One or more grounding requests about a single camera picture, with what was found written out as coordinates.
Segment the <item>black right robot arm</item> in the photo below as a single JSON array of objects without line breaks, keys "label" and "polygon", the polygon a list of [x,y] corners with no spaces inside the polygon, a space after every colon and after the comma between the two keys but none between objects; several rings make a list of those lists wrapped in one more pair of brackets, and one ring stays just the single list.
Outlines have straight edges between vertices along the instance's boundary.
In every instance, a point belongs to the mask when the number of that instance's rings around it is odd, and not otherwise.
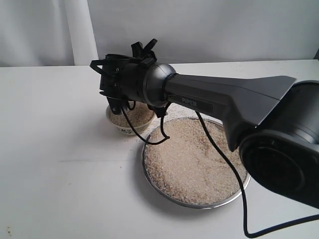
[{"label": "black right robot arm", "polygon": [[141,102],[157,117],[170,103],[219,119],[228,147],[268,190],[319,205],[319,83],[289,76],[236,79],[178,74],[154,58],[109,54],[90,64],[114,113]]}]

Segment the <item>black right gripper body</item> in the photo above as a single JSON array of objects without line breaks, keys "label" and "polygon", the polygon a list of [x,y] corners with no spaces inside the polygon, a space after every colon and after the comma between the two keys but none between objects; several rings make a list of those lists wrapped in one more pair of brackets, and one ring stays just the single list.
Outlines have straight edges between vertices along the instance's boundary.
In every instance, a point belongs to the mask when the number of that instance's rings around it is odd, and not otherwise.
[{"label": "black right gripper body", "polygon": [[117,100],[145,102],[143,80],[152,66],[152,56],[134,58],[108,54],[102,64],[100,94]]}]

